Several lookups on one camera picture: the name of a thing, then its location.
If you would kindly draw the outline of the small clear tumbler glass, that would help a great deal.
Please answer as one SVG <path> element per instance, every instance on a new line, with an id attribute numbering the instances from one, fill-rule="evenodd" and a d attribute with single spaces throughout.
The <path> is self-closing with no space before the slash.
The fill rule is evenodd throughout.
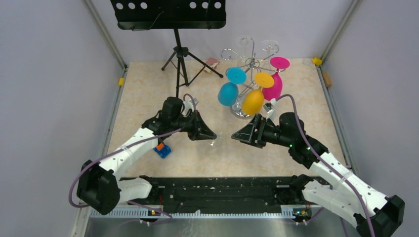
<path id="1" fill-rule="evenodd" d="M 225 141 L 224 132 L 219 130 L 219 131 L 216 131 L 215 134 L 216 134 L 216 138 L 209 142 L 211 149 L 214 151 L 222 148 Z"/>

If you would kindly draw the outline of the orange plastic goblet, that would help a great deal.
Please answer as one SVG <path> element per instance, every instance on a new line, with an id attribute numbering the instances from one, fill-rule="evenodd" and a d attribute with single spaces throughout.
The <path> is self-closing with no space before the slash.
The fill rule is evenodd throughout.
<path id="1" fill-rule="evenodd" d="M 260 72 L 254 76 L 254 82 L 258 88 L 249 92 L 242 103 L 242 111 L 249 116 L 259 113 L 265 100 L 262 89 L 271 88 L 274 79 L 268 73 Z"/>

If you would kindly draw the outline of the blue plastic goblet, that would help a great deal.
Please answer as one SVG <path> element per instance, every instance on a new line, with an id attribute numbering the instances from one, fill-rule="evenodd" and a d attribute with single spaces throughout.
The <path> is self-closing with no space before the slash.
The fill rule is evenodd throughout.
<path id="1" fill-rule="evenodd" d="M 218 92 L 218 101 L 223 106 L 232 106 L 239 95 L 238 85 L 243 84 L 246 79 L 246 73 L 243 69 L 239 67 L 232 67 L 226 71 L 227 79 L 229 80 L 225 83 Z"/>

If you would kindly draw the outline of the magenta plastic goblet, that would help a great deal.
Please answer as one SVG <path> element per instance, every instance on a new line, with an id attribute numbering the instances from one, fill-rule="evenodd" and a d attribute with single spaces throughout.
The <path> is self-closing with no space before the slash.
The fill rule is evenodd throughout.
<path id="1" fill-rule="evenodd" d="M 287 69 L 290 66 L 290 62 L 283 57 L 273 57 L 270 59 L 270 65 L 276 70 L 275 73 L 271 76 L 274 80 L 273 86 L 262 89 L 264 99 L 267 101 L 280 97 L 283 89 L 283 82 L 279 76 L 279 72 Z"/>

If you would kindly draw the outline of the clear wine glass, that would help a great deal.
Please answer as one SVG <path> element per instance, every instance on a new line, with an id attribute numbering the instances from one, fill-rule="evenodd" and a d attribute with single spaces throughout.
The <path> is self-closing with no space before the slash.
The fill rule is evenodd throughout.
<path id="1" fill-rule="evenodd" d="M 279 52 L 279 43 L 275 40 L 264 40 L 261 42 L 262 50 L 267 53 L 260 62 L 264 62 L 274 57 Z"/>

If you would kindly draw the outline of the tall clear flute glass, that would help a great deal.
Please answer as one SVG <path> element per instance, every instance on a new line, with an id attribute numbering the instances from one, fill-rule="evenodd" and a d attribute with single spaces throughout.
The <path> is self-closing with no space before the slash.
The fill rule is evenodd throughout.
<path id="1" fill-rule="evenodd" d="M 252 57 L 254 50 L 254 40 L 251 37 L 245 36 L 241 37 L 239 40 L 239 58 L 237 66 L 245 66 L 249 58 Z"/>

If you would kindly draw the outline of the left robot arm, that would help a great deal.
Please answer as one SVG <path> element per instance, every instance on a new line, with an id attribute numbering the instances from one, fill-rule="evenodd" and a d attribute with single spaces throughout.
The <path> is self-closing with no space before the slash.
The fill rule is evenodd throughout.
<path id="1" fill-rule="evenodd" d="M 217 138 L 196 109 L 194 99 L 168 97 L 157 114 L 146 120 L 115 151 L 83 164 L 69 190 L 70 205 L 90 206 L 106 215 L 118 204 L 134 199 L 155 203 L 158 190 L 149 181 L 144 178 L 122 180 L 122 176 L 144 154 L 178 132 L 187 133 L 191 141 Z"/>

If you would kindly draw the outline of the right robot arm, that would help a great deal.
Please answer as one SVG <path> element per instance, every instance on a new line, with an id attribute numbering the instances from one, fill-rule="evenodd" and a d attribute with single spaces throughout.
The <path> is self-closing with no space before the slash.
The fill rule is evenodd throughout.
<path id="1" fill-rule="evenodd" d="M 267 143 L 288 148 L 297 163 L 328 182 L 299 175 L 290 184 L 295 203 L 318 204 L 351 224 L 362 237 L 390 237 L 403 222 L 405 202 L 375 190 L 339 162 L 326 146 L 307 135 L 294 112 L 280 115 L 279 124 L 257 114 L 231 138 L 257 148 Z"/>

